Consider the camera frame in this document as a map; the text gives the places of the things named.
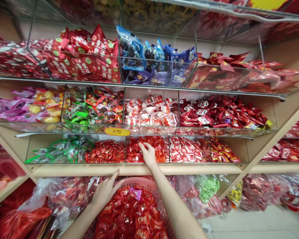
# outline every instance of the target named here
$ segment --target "tile floor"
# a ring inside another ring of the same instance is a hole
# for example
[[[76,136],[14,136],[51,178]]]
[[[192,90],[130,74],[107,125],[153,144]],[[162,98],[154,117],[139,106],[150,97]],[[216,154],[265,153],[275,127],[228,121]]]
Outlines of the tile floor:
[[[299,239],[299,213],[281,206],[270,206],[265,212],[231,210],[225,218],[200,220],[209,239]]]

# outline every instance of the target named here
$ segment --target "price tag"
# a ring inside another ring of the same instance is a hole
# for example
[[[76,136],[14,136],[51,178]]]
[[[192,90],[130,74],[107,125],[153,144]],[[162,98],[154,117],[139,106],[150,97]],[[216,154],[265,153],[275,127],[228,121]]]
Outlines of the price tag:
[[[104,133],[108,135],[114,135],[114,136],[128,136],[131,134],[131,132],[127,129],[114,128],[114,127],[105,128]]]
[[[287,2],[287,0],[251,0],[250,5],[252,8],[259,8],[272,11],[280,8],[285,2]]]

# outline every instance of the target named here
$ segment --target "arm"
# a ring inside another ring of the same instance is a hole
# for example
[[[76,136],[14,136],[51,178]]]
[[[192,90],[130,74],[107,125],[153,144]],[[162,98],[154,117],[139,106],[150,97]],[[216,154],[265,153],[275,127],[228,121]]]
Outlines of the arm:
[[[118,176],[120,169],[114,172],[112,177],[101,182],[94,194],[91,203],[81,213],[81,215],[73,222],[73,224],[63,233],[60,239],[82,239],[89,229],[97,215],[102,211],[103,207],[111,200],[114,193],[122,186],[124,180],[117,182],[115,186],[115,178]]]
[[[149,143],[144,144],[148,149],[139,143],[144,161],[153,174],[176,238],[208,239],[196,218],[158,167],[155,159],[155,149]]]

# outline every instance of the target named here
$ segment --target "blue snack package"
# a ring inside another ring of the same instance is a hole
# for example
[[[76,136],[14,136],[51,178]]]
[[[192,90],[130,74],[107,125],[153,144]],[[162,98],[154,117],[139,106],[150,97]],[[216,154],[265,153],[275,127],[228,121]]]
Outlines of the blue snack package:
[[[177,49],[174,49],[171,45],[164,45],[163,49],[167,56],[166,60],[173,61],[173,68],[186,69],[189,67],[189,63],[196,57],[194,46],[182,53],[177,53]]]
[[[156,68],[159,61],[165,60],[165,53],[162,49],[160,39],[157,40],[157,46],[150,45],[148,41],[145,41],[143,45],[143,58],[146,59],[146,69],[151,71],[152,68]]]
[[[174,68],[170,76],[168,86],[170,87],[181,87],[185,82],[186,77],[184,76],[185,70],[182,68]]]
[[[132,85],[150,85],[150,80],[152,75],[148,71],[134,71],[131,70],[128,74],[125,84],[132,84]]]
[[[143,56],[143,46],[141,41],[134,34],[124,29],[120,25],[116,26],[116,31],[119,35],[119,42],[123,52],[123,69],[124,70],[136,70],[143,71],[146,66]]]
[[[168,71],[157,71],[155,68],[152,70],[151,83],[153,85],[166,86],[170,77],[170,72]]]

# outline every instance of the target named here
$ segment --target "plastic basket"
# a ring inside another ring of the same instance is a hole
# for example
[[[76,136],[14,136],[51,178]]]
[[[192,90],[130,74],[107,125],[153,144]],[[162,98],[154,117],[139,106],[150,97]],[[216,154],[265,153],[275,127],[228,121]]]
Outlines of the plastic basket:
[[[132,177],[132,178],[125,179],[122,187],[125,187],[127,185],[129,185],[131,187],[134,187],[135,185],[140,186],[141,188],[143,188],[153,194],[153,197],[155,198],[155,201],[157,203],[157,208],[161,212],[161,217],[164,220],[164,225],[167,229],[169,239],[174,239],[175,236],[174,236],[172,227],[169,224],[169,220],[167,218],[163,202],[162,202],[159,192],[157,190],[156,183],[150,179],[140,178],[140,177]],[[95,224],[96,224],[96,220],[91,224],[91,226],[87,230],[87,232],[84,236],[84,239],[94,239]]]

